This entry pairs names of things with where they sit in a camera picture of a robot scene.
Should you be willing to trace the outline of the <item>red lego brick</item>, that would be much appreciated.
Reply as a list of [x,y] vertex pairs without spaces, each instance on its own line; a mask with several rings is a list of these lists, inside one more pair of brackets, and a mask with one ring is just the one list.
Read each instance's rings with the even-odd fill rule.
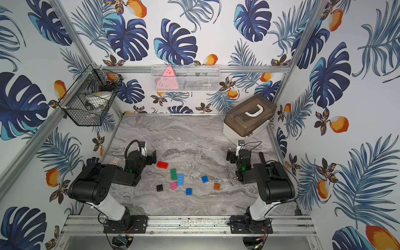
[[168,166],[169,166],[169,164],[166,163],[166,162],[163,162],[163,161],[159,161],[159,162],[157,163],[157,167],[158,167],[158,168],[161,168],[161,169],[168,169]]

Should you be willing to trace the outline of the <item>green lego brick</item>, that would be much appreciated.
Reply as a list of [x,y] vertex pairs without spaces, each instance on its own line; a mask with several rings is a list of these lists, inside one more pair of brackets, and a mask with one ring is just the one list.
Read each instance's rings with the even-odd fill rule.
[[170,170],[170,177],[172,181],[178,180],[178,174],[176,169]]

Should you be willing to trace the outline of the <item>pink lego brick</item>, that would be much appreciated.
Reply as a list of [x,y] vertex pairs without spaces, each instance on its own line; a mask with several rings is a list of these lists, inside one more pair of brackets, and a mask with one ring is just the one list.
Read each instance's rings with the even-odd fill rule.
[[177,182],[171,183],[171,184],[170,184],[170,187],[171,187],[172,190],[175,190],[175,189],[178,187]]

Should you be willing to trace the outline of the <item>light blue lego brick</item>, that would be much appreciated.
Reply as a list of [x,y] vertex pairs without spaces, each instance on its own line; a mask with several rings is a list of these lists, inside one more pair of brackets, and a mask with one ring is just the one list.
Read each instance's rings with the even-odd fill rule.
[[177,184],[178,184],[178,186],[184,185],[184,174],[178,174]]

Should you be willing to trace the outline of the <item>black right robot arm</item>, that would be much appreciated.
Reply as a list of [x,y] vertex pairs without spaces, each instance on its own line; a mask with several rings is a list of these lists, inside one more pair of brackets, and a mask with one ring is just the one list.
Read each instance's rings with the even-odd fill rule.
[[231,216],[228,226],[232,234],[272,233],[271,212],[295,197],[295,187],[280,162],[266,161],[258,153],[260,163],[251,164],[252,152],[227,152],[227,161],[236,164],[236,178],[241,184],[257,184],[259,197],[243,215]]

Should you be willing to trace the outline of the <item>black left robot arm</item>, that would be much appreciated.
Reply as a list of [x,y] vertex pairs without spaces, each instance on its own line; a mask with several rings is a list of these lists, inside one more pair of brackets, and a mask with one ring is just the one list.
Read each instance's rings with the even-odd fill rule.
[[131,215],[129,209],[121,205],[109,193],[111,185],[137,186],[146,166],[157,162],[157,153],[144,156],[133,151],[125,156],[125,169],[113,164],[89,162],[70,185],[68,196],[78,202],[88,204],[105,216],[102,222],[104,233],[145,233],[147,216]]

